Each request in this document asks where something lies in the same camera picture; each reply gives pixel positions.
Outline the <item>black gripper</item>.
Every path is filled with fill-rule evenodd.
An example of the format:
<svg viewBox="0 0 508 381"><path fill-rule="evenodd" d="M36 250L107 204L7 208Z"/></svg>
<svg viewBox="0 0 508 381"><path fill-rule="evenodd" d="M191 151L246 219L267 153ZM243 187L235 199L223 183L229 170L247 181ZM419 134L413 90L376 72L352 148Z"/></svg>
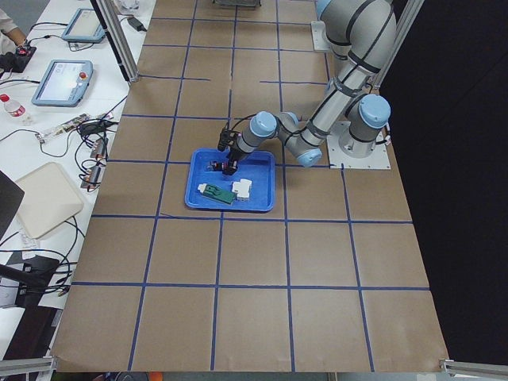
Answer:
<svg viewBox="0 0 508 381"><path fill-rule="evenodd" d="M234 133L227 139L229 153L226 158L228 160L221 163L221 171L224 175L234 175L238 169L238 162L247 156L247 153L239 145L240 140L240 133Z"/></svg>

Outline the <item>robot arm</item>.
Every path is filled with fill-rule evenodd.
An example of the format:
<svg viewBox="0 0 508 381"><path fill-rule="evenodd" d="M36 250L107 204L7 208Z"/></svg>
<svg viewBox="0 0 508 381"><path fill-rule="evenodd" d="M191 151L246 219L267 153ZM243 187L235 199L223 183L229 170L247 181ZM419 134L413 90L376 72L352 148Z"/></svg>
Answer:
<svg viewBox="0 0 508 381"><path fill-rule="evenodd" d="M396 17L390 1L319 1L317 19L324 24L336 64L336 74L325 97L299 127L292 112L272 114L260 111L248 115L248 126L239 132L225 126L217 148L226 160L213 164L215 171L233 175L239 163L265 140L278 138L303 167L315 165L322 157L321 144L339 117L351 122L351 137L368 144L377 137L390 116L390 105L382 97L366 95L363 87L387 62L394 46Z"/></svg>

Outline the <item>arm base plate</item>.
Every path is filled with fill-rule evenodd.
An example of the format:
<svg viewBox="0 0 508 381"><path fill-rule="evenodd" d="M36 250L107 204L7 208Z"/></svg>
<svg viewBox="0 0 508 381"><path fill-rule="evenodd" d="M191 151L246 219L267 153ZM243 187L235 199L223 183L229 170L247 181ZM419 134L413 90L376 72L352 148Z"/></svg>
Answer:
<svg viewBox="0 0 508 381"><path fill-rule="evenodd" d="M325 32L325 23L323 21L312 21L310 23L312 41L315 52L331 52L329 40Z"/></svg>
<svg viewBox="0 0 508 381"><path fill-rule="evenodd" d="M349 121L334 123L327 136L329 166L336 169L390 170L391 164L383 133L371 142L355 140L349 131Z"/></svg>

